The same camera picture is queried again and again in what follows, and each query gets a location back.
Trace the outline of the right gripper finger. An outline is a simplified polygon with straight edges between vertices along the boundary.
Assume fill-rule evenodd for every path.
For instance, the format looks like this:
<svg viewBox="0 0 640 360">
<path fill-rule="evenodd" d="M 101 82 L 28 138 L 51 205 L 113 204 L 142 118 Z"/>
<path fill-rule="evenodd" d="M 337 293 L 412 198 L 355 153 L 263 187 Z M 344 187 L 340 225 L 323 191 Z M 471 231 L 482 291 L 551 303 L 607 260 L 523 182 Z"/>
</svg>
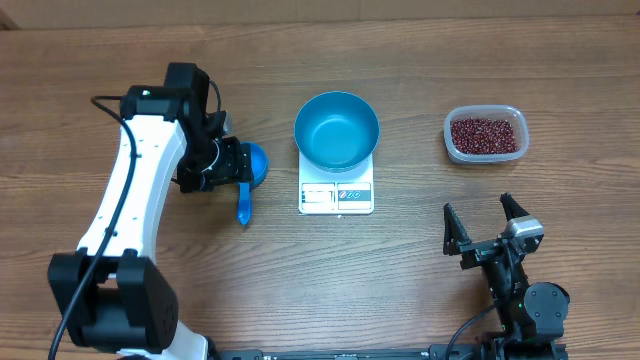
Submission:
<svg viewBox="0 0 640 360">
<path fill-rule="evenodd" d="M 445 223 L 443 254 L 459 255 L 463 252 L 464 246 L 471 244 L 471 239 L 450 203 L 444 205 L 443 211 Z"/>
<path fill-rule="evenodd" d="M 519 205 L 510 193 L 503 193 L 500 196 L 500 202 L 508 221 L 529 215 L 529 213 Z"/>
</svg>

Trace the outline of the blue plastic measuring scoop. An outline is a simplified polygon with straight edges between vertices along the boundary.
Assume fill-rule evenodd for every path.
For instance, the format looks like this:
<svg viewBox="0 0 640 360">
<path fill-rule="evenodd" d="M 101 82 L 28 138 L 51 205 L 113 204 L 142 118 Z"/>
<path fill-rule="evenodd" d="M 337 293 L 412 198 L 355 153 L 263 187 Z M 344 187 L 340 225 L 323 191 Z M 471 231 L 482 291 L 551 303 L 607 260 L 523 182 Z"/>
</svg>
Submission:
<svg viewBox="0 0 640 360">
<path fill-rule="evenodd" d="M 248 143 L 248 146 L 253 180 L 249 183 L 242 182 L 238 184 L 239 197 L 236 213 L 237 220 L 243 226 L 247 226 L 252 217 L 251 192 L 262 184 L 269 168 L 269 159 L 264 149 L 256 143 Z"/>
</svg>

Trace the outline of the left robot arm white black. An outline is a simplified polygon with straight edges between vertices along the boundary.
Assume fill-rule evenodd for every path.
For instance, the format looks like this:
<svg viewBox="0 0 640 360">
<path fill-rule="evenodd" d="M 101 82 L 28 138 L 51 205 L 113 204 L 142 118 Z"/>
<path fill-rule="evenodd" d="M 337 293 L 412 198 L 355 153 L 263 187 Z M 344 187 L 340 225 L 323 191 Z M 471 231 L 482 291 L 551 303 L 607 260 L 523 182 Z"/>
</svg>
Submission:
<svg viewBox="0 0 640 360">
<path fill-rule="evenodd" d="M 172 62 L 160 86 L 134 85 L 112 111 L 120 143 L 102 202 L 72 253 L 55 254 L 48 281 L 61 313 L 58 336 L 126 359 L 214 359 L 213 341 L 179 318 L 177 295 L 156 264 L 168 189 L 240 190 L 238 218 L 251 216 L 250 192 L 267 163 L 231 133 L 219 94 L 193 63 Z"/>
</svg>

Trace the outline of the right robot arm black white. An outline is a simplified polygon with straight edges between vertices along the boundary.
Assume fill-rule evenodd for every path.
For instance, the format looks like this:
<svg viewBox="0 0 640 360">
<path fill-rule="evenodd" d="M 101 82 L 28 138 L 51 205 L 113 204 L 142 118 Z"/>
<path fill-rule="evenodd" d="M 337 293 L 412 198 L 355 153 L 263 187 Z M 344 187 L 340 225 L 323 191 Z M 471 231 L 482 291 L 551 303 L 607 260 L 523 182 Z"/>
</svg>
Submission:
<svg viewBox="0 0 640 360">
<path fill-rule="evenodd" d="M 445 359 L 566 359 L 564 335 L 570 295 L 558 284 L 531 284 L 522 266 L 544 237 L 544 226 L 509 193 L 500 196 L 507 224 L 491 240 L 474 242 L 450 204 L 443 207 L 443 253 L 459 255 L 463 270 L 479 267 L 493 304 L 467 320 L 446 345 Z M 471 325 L 496 312 L 499 332 L 488 332 L 474 344 L 458 339 Z"/>
</svg>

